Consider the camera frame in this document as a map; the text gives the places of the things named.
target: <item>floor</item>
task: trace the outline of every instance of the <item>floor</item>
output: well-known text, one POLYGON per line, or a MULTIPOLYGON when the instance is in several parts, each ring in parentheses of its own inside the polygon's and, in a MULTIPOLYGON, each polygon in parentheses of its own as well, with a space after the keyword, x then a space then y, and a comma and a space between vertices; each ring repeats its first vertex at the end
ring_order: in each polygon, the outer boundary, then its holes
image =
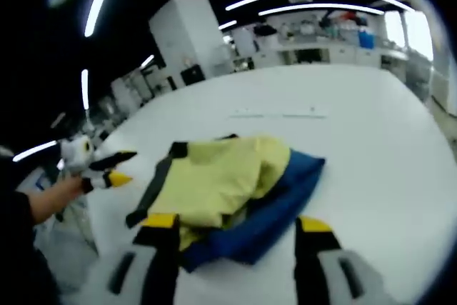
POLYGON ((50 230, 39 231, 35 246, 46 257, 61 293, 68 296, 78 291, 98 258, 85 199, 67 207, 62 222, 52 219, 50 230))

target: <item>ceiling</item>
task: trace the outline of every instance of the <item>ceiling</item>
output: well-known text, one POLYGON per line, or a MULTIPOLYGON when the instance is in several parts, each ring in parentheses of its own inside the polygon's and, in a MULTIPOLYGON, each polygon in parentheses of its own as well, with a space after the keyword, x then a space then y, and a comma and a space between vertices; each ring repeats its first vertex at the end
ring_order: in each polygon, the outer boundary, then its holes
MULTIPOLYGON (((149 32, 149 18, 167 0, 105 0, 95 33, 83 32, 92 0, 69 0, 48 9, 46 0, 4 0, 0 144, 14 151, 55 139, 52 121, 65 111, 82 116, 81 70, 89 70, 89 101, 109 90, 113 79, 160 53, 149 32)), ((285 6, 287 0, 263 0, 233 11, 240 0, 210 0, 219 23, 255 21, 257 12, 285 6)), ((373 0, 314 0, 369 6, 373 0)))

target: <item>white wall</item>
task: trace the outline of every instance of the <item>white wall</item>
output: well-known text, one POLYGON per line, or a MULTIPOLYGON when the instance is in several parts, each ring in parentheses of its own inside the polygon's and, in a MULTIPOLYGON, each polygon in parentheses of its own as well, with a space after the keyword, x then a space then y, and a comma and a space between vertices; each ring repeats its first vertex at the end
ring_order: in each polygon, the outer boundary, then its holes
POLYGON ((225 43, 209 0, 174 1, 205 77, 215 76, 213 66, 222 62, 217 53, 225 43))
POLYGON ((36 182, 40 180, 41 186, 45 189, 51 186, 51 182, 44 176, 44 170, 41 167, 34 169, 16 188, 19 192, 37 191, 36 182))
POLYGON ((449 62, 448 112, 457 116, 457 63, 454 56, 449 62))
POLYGON ((175 0, 170 0, 156 12, 149 20, 149 28, 174 83, 178 88, 184 87, 181 72, 188 68, 185 62, 196 64, 198 59, 175 0))
POLYGON ((236 28, 231 31, 231 36, 240 57, 247 57, 256 53, 255 36, 252 29, 246 26, 236 28))
MULTIPOLYGON (((266 18, 267 24, 271 25, 273 28, 278 29, 282 23, 286 23, 288 26, 292 24, 300 24, 303 20, 312 21, 315 16, 320 20, 325 14, 326 10, 315 10, 315 11, 300 11, 300 12, 291 12, 288 14, 277 14, 273 16, 268 16, 266 18)), ((346 11, 334 11, 331 13, 330 18, 340 16, 346 13, 346 11)), ((357 15, 363 18, 366 18, 368 28, 372 31, 372 34, 386 38, 386 25, 384 24, 384 17, 366 14, 363 12, 357 12, 357 15)))

